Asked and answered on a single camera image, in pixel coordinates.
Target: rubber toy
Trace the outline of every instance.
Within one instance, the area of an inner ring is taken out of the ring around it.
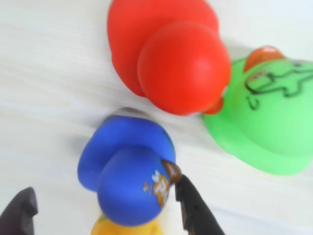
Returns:
[[[106,217],[140,226],[162,211],[170,186],[182,177],[167,132],[141,117],[114,115],[96,130],[78,165],[81,184],[97,192]]]
[[[136,95],[175,114],[216,113],[231,62],[204,0],[113,0],[108,13],[113,66]]]
[[[270,46],[232,64],[224,106],[205,115],[215,141],[251,166],[298,173],[313,157],[313,63]]]
[[[91,235],[163,235],[163,233],[155,220],[137,227],[125,227],[115,224],[105,215],[101,215],[95,223]]]

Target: wood grain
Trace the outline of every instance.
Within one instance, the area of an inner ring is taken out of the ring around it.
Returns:
[[[291,1],[211,3],[233,58],[272,44],[289,56],[313,59],[313,28],[307,27],[313,17],[306,14],[311,1],[297,1],[299,13],[293,11],[292,19],[286,7],[292,8]],[[178,164],[227,235],[313,235],[313,166],[292,177],[259,172],[224,153],[197,117],[166,114],[128,91],[111,64],[109,4],[1,1],[0,210],[19,190],[33,186],[40,210],[37,235],[90,234],[100,211],[96,195],[78,183],[78,159],[103,118],[128,106],[168,130]],[[285,11],[274,11],[279,7]],[[254,8],[259,11],[253,14]],[[187,234],[173,191],[159,220],[165,235]]]

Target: blue rubber duck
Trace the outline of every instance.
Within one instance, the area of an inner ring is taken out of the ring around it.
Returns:
[[[97,192],[108,219],[139,226],[162,211],[182,174],[164,128],[138,111],[120,113],[95,131],[80,158],[78,178]]]

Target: red rubber duck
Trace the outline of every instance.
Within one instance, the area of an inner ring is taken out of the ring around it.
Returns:
[[[136,95],[175,115],[222,108],[231,62],[204,0],[113,0],[108,38],[113,66]]]

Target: green rubber duck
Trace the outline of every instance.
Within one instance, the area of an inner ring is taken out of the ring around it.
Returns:
[[[313,158],[313,62],[270,46],[233,62],[224,106],[205,115],[227,152],[268,173],[291,175]]]

